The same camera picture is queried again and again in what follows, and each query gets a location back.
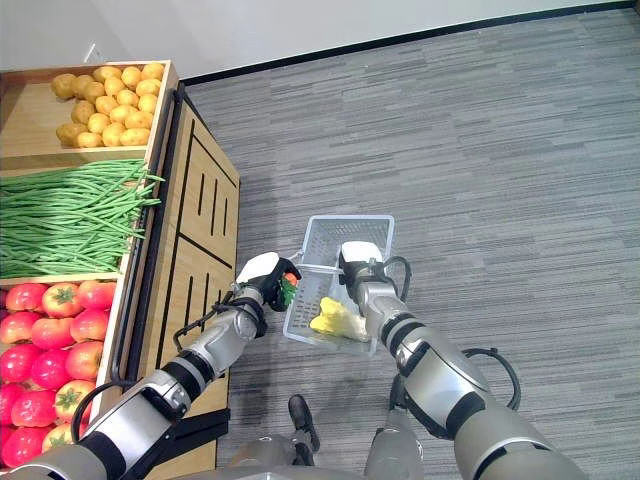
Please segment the gray carpet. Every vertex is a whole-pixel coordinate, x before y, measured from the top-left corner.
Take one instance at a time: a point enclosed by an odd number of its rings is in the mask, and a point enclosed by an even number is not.
[[[470,31],[189,88],[242,176],[238,261],[290,255],[314,214],[392,214],[413,311],[496,346],[521,413],[594,479],[640,478],[640,17]],[[282,336],[232,370],[220,464],[291,429],[304,394],[319,465],[361,472],[394,374]],[[500,398],[506,376],[480,362]],[[459,478],[450,442],[425,477]]]

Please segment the black baseboard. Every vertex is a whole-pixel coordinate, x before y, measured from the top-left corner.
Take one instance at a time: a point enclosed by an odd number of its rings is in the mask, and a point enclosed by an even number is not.
[[[363,50],[371,50],[373,48],[387,47],[389,45],[397,45],[400,43],[413,42],[415,40],[423,40],[425,38],[447,35],[449,33],[466,32],[468,30],[476,30],[480,28],[495,27],[497,25],[506,25],[509,23],[527,22],[530,20],[540,20],[543,18],[562,17],[565,15],[575,15],[577,13],[601,12],[604,10],[617,10],[620,8],[633,8],[636,0],[594,3],[591,5],[582,5],[577,7],[557,8],[554,10],[544,10],[542,12],[523,13],[519,15],[509,15],[508,17],[490,18],[487,20],[479,20],[476,22],[461,23],[459,25],[451,25],[448,27],[434,28],[432,30],[423,30],[421,32],[407,33],[404,35],[396,35],[394,37],[380,38],[368,42],[356,43],[353,45],[345,45],[343,47],[329,48],[319,52],[303,53],[293,57],[271,60],[269,62],[257,63],[255,65],[247,65],[246,67],[232,68],[231,70],[223,70],[221,72],[206,73],[195,77],[185,78],[182,81],[185,85],[197,85],[199,83],[212,82],[222,78],[237,77],[247,73],[260,72],[270,70],[272,68],[286,67],[297,63],[310,62],[321,58],[333,57],[336,55],[344,55],[346,53],[361,52]]]

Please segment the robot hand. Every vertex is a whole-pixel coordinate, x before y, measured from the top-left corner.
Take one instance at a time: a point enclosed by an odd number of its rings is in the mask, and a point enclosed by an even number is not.
[[[255,288],[262,295],[264,303],[276,312],[283,312],[289,306],[283,289],[283,276],[287,273],[293,274],[298,280],[302,278],[290,260],[281,258],[275,252],[263,253],[247,262],[236,284],[240,288]]]

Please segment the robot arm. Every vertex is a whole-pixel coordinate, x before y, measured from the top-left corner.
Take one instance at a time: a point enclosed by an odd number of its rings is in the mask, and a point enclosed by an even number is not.
[[[236,295],[216,307],[213,324],[194,343],[127,391],[77,445],[50,450],[14,469],[7,480],[144,477],[196,398],[240,357],[247,343],[264,335],[263,304],[286,308],[280,282],[289,272],[300,278],[289,260],[273,252],[250,260],[238,276]]]
[[[342,281],[404,378],[407,407],[429,433],[454,441],[465,480],[585,479],[585,474],[513,410],[443,335],[415,318],[384,273],[377,247],[342,246]]]

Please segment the white plastic basket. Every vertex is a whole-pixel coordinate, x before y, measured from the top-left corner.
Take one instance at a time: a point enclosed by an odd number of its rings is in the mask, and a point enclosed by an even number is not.
[[[340,301],[353,313],[358,307],[338,282],[340,247],[348,241],[375,243],[386,260],[391,255],[395,222],[390,215],[316,215],[309,219],[298,262],[302,279],[287,310],[284,335],[333,351],[372,356],[377,338],[367,343],[313,331],[311,320],[320,313],[322,297]]]

